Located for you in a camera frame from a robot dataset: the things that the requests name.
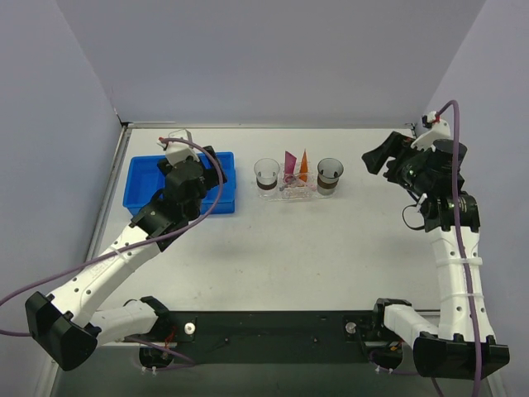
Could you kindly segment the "clear blue-tinted cup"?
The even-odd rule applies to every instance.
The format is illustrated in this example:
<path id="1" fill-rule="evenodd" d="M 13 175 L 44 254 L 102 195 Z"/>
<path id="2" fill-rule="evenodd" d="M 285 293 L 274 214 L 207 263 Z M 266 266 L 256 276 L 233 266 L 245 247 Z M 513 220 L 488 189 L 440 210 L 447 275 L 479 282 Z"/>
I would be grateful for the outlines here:
<path id="1" fill-rule="evenodd" d="M 255 162 L 254 172 L 257 188 L 264 196 L 274 195 L 277 190 L 279 163 L 270 158 L 262 158 Z"/>

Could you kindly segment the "clear brown-banded cup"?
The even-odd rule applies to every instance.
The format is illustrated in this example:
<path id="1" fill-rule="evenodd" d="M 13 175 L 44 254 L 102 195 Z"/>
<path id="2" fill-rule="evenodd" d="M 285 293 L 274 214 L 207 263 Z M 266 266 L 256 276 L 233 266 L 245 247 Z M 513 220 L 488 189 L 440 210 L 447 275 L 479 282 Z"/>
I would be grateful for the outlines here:
<path id="1" fill-rule="evenodd" d="M 344 172 L 343 164 L 335 158 L 324 158 L 317 165 L 317 192 L 323 196 L 333 195 Z"/>

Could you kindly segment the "pink toothpaste tube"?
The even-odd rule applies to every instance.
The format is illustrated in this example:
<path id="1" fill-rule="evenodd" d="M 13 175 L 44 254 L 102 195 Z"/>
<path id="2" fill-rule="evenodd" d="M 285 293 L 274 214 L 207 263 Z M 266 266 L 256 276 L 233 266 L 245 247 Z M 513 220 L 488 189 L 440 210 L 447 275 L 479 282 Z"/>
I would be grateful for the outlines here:
<path id="1" fill-rule="evenodd" d="M 297 164 L 297 157 L 289 151 L 284 152 L 284 174 L 293 175 Z"/>

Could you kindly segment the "clear acrylic toothbrush holder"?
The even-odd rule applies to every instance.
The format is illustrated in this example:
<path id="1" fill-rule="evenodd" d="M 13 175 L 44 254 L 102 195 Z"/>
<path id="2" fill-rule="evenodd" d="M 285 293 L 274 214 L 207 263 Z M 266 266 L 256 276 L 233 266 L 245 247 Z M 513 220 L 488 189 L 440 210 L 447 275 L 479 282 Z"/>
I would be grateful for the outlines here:
<path id="1" fill-rule="evenodd" d="M 280 201 L 306 201 L 319 199 L 317 192 L 317 175 L 308 168 L 307 173 L 300 171 L 301 164 L 297 163 L 292 174 L 284 170 L 284 163 L 280 165 L 278 177 L 278 199 Z"/>

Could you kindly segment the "orange toothpaste tube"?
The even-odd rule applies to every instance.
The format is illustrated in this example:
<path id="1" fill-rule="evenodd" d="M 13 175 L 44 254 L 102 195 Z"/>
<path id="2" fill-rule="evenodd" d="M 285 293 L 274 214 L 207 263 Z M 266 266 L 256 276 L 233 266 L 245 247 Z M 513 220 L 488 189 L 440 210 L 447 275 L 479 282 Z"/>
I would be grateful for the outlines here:
<path id="1" fill-rule="evenodd" d="M 300 167 L 299 167 L 298 178 L 303 183 L 307 183 L 308 175 L 309 175 L 309 169 L 308 169 L 307 152 L 304 151 L 303 157 L 301 159 Z"/>

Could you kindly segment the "white toothbrush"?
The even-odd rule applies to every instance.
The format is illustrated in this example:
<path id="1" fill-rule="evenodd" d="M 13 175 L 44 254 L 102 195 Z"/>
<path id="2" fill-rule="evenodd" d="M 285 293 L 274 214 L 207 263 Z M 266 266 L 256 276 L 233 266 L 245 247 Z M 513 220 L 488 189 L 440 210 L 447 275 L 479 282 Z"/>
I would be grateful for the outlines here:
<path id="1" fill-rule="evenodd" d="M 314 192 L 317 191 L 317 186 L 315 184 L 309 184 L 308 182 L 307 183 L 303 183 L 298 178 L 298 187 L 297 188 L 291 188 L 291 190 L 294 190 L 296 192 L 314 193 Z"/>

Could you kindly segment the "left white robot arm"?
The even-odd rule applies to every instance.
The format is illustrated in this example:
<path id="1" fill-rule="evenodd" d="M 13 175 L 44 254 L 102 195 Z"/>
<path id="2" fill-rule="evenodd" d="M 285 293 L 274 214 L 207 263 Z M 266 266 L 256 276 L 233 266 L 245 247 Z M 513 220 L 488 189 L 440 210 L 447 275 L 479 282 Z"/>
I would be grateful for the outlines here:
<path id="1" fill-rule="evenodd" d="M 105 251 L 65 284 L 26 300 L 31 337 L 63 371 L 81 366 L 108 342 L 141 334 L 156 341 L 169 332 L 169 310 L 152 297 L 133 299 L 118 309 L 100 306 L 142 265 L 201 222 L 206 217 L 202 200 L 226 183 L 214 149 L 189 137 L 185 132 L 159 140 L 165 153 L 158 165 L 164 187 Z"/>

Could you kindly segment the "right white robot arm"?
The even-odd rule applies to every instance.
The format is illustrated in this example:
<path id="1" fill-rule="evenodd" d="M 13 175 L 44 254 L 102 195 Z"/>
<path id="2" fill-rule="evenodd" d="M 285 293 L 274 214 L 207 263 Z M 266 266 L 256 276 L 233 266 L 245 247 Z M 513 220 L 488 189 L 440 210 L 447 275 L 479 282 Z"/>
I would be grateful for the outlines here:
<path id="1" fill-rule="evenodd" d="M 419 375 L 482 380 L 509 363 L 508 346 L 497 343 L 481 286 L 479 209 L 464 192 L 460 166 L 467 148 L 455 142 L 437 112 L 422 118 L 417 138 L 392 132 L 363 154 L 372 175 L 412 195 L 431 244 L 440 290 L 440 318 L 434 325 L 403 299 L 378 299 L 375 323 L 412 348 Z"/>

